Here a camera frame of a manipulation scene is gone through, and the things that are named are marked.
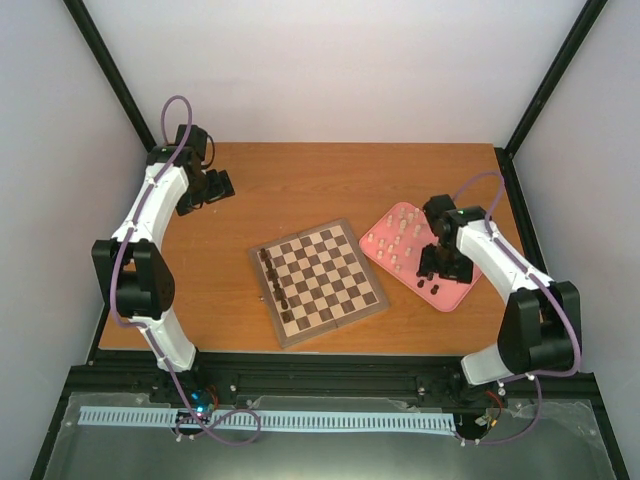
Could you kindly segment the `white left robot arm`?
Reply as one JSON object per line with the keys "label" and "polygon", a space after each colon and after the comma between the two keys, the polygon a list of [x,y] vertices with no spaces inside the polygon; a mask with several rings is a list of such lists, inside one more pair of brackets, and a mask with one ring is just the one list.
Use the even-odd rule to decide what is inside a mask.
{"label": "white left robot arm", "polygon": [[208,378],[193,367],[197,349],[173,309],[175,280],[161,253],[174,214],[185,216],[235,195],[229,174],[211,167],[215,144],[206,130],[181,124],[173,143],[148,154],[143,185],[123,223],[91,256],[104,301],[123,328],[136,328],[158,367],[178,372],[172,388],[186,402],[201,400]]}

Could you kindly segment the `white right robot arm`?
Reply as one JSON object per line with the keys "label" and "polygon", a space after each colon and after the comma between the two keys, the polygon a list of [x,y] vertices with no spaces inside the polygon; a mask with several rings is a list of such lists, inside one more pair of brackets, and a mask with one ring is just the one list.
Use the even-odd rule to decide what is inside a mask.
{"label": "white right robot arm", "polygon": [[479,206],[459,209],[445,194],[431,197],[423,213],[437,242],[422,249],[416,276],[469,284],[478,268],[505,304],[496,342],[461,360],[467,383],[576,374],[581,364],[577,288],[528,262]]}

